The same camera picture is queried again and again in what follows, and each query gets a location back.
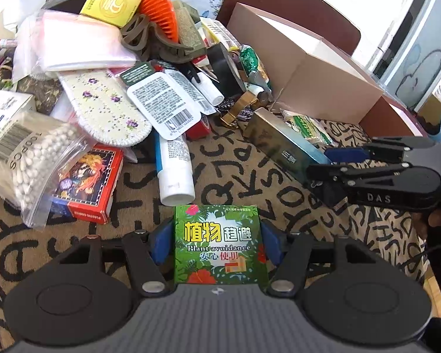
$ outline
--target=clear plastic bag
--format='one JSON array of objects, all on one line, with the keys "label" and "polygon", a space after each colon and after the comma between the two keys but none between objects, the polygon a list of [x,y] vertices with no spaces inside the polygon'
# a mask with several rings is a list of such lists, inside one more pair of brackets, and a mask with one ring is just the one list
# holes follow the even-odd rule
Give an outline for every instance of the clear plastic bag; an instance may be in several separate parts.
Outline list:
[{"label": "clear plastic bag", "polygon": [[46,225],[59,174],[94,145],[75,125],[18,112],[0,128],[0,196],[21,208],[28,227]]},{"label": "clear plastic bag", "polygon": [[78,14],[41,10],[26,18],[16,37],[13,82],[27,75],[46,79],[57,71],[123,68],[136,62],[135,54],[121,45],[119,28]]},{"label": "clear plastic bag", "polygon": [[281,109],[280,111],[285,123],[294,131],[300,133],[311,144],[325,144],[337,147],[337,143],[333,141],[316,119],[289,110]]}]

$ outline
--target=person's hand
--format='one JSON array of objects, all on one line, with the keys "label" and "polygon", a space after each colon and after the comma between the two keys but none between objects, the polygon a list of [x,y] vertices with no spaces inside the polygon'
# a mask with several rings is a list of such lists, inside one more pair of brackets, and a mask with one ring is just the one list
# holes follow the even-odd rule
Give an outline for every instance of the person's hand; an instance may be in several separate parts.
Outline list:
[{"label": "person's hand", "polygon": [[441,207],[436,208],[428,218],[428,224],[423,220],[422,214],[412,214],[412,226],[415,228],[418,236],[423,240],[428,237],[428,226],[441,227]]}]

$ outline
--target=chair backrest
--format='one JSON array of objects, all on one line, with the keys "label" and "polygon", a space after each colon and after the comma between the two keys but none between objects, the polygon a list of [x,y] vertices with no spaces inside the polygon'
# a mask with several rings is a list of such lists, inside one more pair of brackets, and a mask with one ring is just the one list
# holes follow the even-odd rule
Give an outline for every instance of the chair backrest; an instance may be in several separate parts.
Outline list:
[{"label": "chair backrest", "polygon": [[217,19],[227,26],[236,3],[250,5],[301,25],[352,55],[361,33],[324,0],[224,0]]}]

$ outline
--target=green box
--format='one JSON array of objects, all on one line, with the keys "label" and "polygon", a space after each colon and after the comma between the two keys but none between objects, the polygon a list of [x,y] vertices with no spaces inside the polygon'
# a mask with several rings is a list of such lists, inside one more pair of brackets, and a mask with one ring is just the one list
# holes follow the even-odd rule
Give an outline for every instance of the green box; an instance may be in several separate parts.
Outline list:
[{"label": "green box", "polygon": [[268,283],[256,206],[175,209],[175,283]]}]

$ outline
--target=red pen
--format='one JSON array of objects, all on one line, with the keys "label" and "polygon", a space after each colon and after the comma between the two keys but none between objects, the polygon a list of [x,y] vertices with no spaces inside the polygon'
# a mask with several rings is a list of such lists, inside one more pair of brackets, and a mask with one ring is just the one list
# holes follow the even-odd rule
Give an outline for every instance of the red pen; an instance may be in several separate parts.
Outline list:
[{"label": "red pen", "polygon": [[0,49],[16,48],[18,43],[16,40],[0,40]]}]

